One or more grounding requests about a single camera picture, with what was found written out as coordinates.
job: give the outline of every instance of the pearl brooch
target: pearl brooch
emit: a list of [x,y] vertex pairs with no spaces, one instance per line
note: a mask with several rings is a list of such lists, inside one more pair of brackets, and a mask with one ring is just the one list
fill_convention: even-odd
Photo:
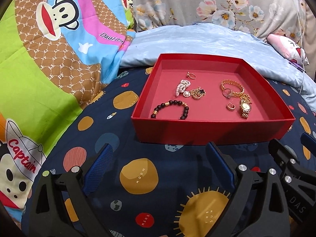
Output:
[[176,89],[176,97],[180,95],[180,93],[184,93],[185,89],[190,86],[190,81],[188,80],[181,80],[180,84],[178,84],[177,89]]

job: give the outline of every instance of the floral pillow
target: floral pillow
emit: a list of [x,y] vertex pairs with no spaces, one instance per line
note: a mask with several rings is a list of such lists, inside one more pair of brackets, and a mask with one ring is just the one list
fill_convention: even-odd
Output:
[[299,43],[306,22],[304,0],[133,0],[133,5],[137,31],[210,22],[262,40],[275,33]]

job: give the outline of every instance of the gold bracelet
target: gold bracelet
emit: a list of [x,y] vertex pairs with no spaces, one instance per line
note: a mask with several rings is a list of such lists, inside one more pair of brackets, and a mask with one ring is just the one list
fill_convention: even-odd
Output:
[[234,85],[234,86],[238,87],[241,90],[241,92],[233,92],[232,90],[230,90],[229,96],[241,97],[243,95],[244,91],[245,91],[244,87],[241,84],[237,83],[236,81],[227,79],[227,80],[223,80],[221,82],[221,90],[223,92],[225,91],[225,87],[224,87],[225,84]]

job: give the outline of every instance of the red tray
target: red tray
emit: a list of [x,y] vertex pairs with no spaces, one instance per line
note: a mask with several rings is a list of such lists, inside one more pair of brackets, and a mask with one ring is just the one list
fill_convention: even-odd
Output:
[[[186,78],[188,71],[196,79]],[[182,79],[191,82],[188,91],[201,87],[206,95],[200,100],[182,94],[176,97],[175,89]],[[228,100],[222,95],[220,84],[226,79],[239,82],[250,95],[252,109],[248,119],[241,118],[239,98]],[[235,86],[227,88],[239,92]],[[150,118],[157,105],[169,100],[188,104],[187,119],[179,119],[183,107],[174,105],[160,110],[155,119]],[[226,109],[229,101],[236,105],[235,111]],[[244,60],[199,54],[161,54],[132,114],[139,141],[176,145],[206,145],[209,141],[228,145],[280,139],[294,121],[279,94]]]

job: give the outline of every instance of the stuffed toy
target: stuffed toy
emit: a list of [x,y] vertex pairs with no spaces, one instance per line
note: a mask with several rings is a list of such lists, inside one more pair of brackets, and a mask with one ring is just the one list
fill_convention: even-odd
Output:
[[267,40],[285,59],[300,66],[309,65],[304,49],[300,48],[293,40],[275,34],[269,34]]

